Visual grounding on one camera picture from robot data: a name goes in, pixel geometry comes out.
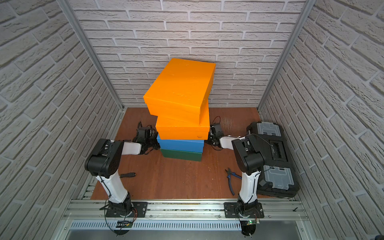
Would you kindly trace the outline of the orange shoebox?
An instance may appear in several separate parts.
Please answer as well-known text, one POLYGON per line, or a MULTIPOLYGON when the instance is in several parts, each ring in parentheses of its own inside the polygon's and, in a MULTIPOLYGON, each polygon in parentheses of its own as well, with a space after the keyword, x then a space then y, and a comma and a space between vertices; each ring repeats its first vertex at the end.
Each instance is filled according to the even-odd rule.
POLYGON ((214 63, 171 59, 143 96, 150 114, 200 124, 215 70, 214 63))
POLYGON ((156 129, 161 140, 207 140, 210 132, 209 103, 203 107, 199 124, 158 117, 156 129))

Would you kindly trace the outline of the blue shoebox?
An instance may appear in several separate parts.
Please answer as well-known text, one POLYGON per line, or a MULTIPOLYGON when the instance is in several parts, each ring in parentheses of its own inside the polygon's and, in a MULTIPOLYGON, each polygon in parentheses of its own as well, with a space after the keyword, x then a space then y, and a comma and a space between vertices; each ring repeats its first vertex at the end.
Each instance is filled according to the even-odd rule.
POLYGON ((204 140, 162 140, 157 136, 157 141, 165 150, 202 153, 204 148, 204 140))

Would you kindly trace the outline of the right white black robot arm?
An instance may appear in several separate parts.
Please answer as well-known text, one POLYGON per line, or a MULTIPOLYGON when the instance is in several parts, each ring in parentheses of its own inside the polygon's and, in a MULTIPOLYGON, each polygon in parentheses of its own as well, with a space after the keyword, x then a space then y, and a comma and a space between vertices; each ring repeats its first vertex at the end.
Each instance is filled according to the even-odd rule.
POLYGON ((233 150, 238 167, 242 171, 242 186, 238 200, 238 212, 242 215, 256 209, 258 204, 258 181, 265 164, 258 140, 262 138, 256 134, 244 137, 225 136, 219 123, 210 126, 208 144, 212 147, 233 150))

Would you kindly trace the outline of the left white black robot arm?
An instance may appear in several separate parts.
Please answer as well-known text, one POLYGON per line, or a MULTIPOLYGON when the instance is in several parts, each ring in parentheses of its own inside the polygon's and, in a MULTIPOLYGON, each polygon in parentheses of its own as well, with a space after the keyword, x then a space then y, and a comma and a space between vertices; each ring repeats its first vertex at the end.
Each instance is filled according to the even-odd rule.
POLYGON ((99 139, 85 161, 85 170, 97 178, 108 195, 108 208, 127 216, 134 207, 129 192, 118 173, 123 155, 147 155, 148 149, 158 150, 158 132, 151 126, 138 123, 132 140, 113 141, 99 139))

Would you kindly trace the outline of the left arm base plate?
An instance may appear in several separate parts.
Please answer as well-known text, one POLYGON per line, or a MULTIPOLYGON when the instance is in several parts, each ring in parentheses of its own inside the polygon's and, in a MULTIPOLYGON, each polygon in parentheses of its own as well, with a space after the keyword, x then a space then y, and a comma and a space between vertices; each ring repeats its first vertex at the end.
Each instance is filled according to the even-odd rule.
POLYGON ((144 218, 147 212, 148 202, 126 202, 126 203, 112 203, 108 202, 106 207, 107 218, 144 218))

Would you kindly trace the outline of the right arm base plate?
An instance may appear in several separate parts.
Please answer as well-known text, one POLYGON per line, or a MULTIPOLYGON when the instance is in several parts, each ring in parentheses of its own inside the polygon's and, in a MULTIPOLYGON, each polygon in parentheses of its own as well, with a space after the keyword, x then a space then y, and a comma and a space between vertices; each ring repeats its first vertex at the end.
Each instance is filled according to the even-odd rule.
POLYGON ((265 217, 262 204, 258 201, 251 204, 244 204, 242 201, 225 202, 224 212, 228 219, 263 219, 265 217))

